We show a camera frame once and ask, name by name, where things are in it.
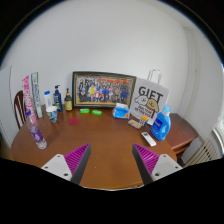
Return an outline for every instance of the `remote control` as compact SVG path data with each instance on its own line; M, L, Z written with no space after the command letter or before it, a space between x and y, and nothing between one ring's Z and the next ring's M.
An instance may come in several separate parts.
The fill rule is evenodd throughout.
M147 132L142 132L142 136L151 146L155 146L156 142L152 139L152 137Z

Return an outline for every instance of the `white paper bag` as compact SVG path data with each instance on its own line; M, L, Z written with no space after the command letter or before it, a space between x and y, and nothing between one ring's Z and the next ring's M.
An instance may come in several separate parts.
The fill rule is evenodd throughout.
M158 83L152 82L153 72L159 73ZM148 124L152 125L157 114L162 111L169 96L169 89L160 85L162 73L158 69L149 71L148 79L137 78L131 100L130 112L140 119L142 116L149 118Z

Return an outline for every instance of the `blue cup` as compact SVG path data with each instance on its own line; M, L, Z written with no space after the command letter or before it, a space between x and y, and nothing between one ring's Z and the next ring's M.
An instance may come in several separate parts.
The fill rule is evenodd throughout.
M58 120L58 108L56 106L51 106L46 109L46 112L51 123L56 123Z

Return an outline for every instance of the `blue container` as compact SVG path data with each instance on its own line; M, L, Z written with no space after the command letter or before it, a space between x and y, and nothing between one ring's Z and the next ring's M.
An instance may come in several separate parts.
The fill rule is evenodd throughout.
M156 120L154 121L151 127L152 134L159 141L164 140L170 130L171 121L169 114L170 114L170 106L165 105L163 107L163 110L157 114Z
M57 85L55 86L55 93L54 93L54 103L55 103L55 106L58 108L58 111L62 111L63 108L62 108L62 103L61 103L61 93L59 93L58 91L58 86L60 85Z

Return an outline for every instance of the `purple triangle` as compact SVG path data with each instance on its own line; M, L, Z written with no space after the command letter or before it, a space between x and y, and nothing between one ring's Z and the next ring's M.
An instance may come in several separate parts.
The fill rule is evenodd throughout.
M134 144L141 159L142 159L142 162L144 163L147 171L149 172L149 174L151 175L152 174L152 171L153 169L155 168L156 166L156 163L159 159L159 155L155 152L152 152L151 150L141 146L141 145L138 145L138 144Z
M64 155L65 161L68 164L69 169L71 170L71 173L73 174L78 167L82 156L87 149L89 144L83 145L77 149L74 149L73 151L69 152L68 154Z

